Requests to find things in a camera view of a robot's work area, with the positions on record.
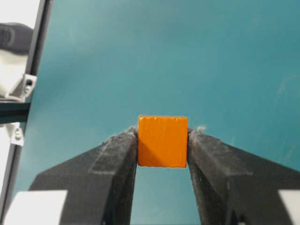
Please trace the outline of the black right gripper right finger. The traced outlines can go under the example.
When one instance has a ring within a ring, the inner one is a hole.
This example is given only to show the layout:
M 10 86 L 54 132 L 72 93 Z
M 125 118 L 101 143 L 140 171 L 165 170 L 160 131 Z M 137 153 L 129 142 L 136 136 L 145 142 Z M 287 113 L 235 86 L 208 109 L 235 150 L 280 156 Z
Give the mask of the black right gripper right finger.
M 187 163 L 201 224 L 297 225 L 300 173 L 188 130 Z

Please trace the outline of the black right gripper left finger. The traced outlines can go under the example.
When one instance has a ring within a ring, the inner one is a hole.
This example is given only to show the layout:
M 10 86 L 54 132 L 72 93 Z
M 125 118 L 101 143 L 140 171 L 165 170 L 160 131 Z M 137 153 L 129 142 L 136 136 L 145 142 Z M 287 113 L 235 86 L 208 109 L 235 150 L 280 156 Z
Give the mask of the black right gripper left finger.
M 38 174 L 18 192 L 7 225 L 128 225 L 137 166 L 137 129 Z

